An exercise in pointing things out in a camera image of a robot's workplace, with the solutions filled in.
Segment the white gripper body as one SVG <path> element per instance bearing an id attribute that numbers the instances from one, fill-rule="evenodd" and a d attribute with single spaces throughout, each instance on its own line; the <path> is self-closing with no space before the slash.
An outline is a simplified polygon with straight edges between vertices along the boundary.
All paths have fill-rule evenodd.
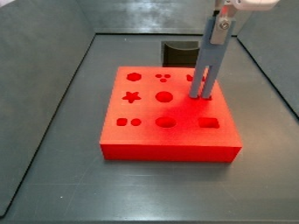
<path id="1" fill-rule="evenodd" d="M 238 11 L 268 11 L 281 0 L 230 0 Z"/>

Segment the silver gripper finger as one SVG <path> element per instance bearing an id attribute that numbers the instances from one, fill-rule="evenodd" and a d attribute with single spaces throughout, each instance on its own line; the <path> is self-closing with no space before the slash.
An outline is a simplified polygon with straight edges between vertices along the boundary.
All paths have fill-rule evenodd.
<path id="1" fill-rule="evenodd" d="M 224 44 L 236 11 L 238 10 L 232 5 L 231 0 L 215 0 L 215 9 L 214 9 L 215 24 L 212 28 L 212 34 L 210 37 L 210 42 L 214 45 Z"/>

